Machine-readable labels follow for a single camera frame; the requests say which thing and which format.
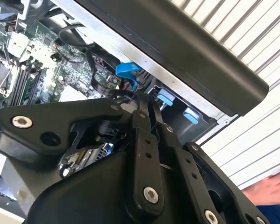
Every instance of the blue sleeve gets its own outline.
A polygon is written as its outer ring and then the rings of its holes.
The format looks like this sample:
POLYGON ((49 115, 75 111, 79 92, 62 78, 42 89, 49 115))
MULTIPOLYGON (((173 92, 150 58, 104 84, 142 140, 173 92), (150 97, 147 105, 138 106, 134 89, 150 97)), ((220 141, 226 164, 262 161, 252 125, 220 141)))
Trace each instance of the blue sleeve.
POLYGON ((280 205, 257 206, 271 224, 280 224, 280 205))

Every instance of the chip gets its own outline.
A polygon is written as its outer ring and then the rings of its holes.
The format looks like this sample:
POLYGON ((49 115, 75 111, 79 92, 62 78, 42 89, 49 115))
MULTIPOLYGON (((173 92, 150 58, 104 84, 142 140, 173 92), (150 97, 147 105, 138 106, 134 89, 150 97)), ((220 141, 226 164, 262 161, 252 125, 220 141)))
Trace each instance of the chip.
POLYGON ((74 69, 74 70, 78 70, 79 68, 79 64, 78 63, 75 63, 75 64, 72 64, 71 67, 74 69))
POLYGON ((45 37, 45 39, 43 40, 43 43, 47 46, 50 46, 51 41, 47 37, 45 37))

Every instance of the white wall panel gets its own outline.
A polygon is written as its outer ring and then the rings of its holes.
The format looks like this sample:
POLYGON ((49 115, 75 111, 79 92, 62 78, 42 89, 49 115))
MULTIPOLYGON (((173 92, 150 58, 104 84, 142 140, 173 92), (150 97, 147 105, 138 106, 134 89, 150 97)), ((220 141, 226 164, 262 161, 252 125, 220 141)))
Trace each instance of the white wall panel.
POLYGON ((280 172, 280 0, 184 0, 179 6, 271 87, 260 105, 203 150, 241 189, 280 172))

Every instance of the screw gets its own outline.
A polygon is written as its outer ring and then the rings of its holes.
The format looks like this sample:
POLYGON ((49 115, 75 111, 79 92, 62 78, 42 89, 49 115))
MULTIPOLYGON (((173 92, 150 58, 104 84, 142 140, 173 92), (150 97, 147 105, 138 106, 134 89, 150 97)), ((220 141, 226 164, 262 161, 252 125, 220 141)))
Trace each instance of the screw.
POLYGON ((210 210, 205 211, 205 217, 210 224, 218 224, 217 217, 210 210))
POLYGON ((167 126, 166 129, 167 129, 167 131, 169 131, 169 132, 171 132, 171 133, 173 132, 173 129, 172 129, 172 127, 170 127, 170 126, 167 126))
POLYGON ((115 105, 111 105, 111 108, 114 109, 114 110, 116 110, 116 111, 118 111, 118 107, 115 106, 115 105))
POLYGON ((192 149, 194 149, 195 151, 198 151, 199 147, 197 145, 192 145, 192 149))
POLYGON ((24 116, 14 117, 12 120, 12 124, 17 128, 22 128, 22 129, 30 128, 33 125, 32 120, 24 116))
POLYGON ((146 118, 146 116, 143 113, 140 113, 140 117, 146 118))
POLYGON ((259 221, 260 224, 266 224, 265 221, 262 220, 262 218, 257 217, 257 220, 259 221))
POLYGON ((158 193, 153 188, 150 187, 144 188, 143 195, 145 199, 152 204, 156 204, 159 201, 158 193))
POLYGON ((120 139, 125 139, 126 138, 126 133, 123 132, 121 135, 120 135, 120 139))

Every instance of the blue tab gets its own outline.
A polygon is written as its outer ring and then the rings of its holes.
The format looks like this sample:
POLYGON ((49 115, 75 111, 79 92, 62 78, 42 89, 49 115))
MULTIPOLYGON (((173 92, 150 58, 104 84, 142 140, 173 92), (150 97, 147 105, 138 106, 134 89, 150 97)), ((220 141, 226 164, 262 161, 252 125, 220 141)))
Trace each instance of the blue tab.
POLYGON ((157 95, 157 98, 159 98, 161 101, 163 101, 168 106, 172 106, 173 105, 173 101, 175 100, 175 96, 172 95, 167 90, 165 90, 164 88, 162 88, 160 90, 159 94, 157 95))
POLYGON ((134 62, 122 63, 116 66, 115 74, 120 78, 126 78, 133 81, 132 91, 137 88, 137 79, 131 71, 142 71, 143 69, 134 62))
POLYGON ((199 123, 200 115, 196 113, 194 110, 192 110, 191 108, 188 107, 182 114, 186 119, 191 121, 194 125, 197 125, 199 123))

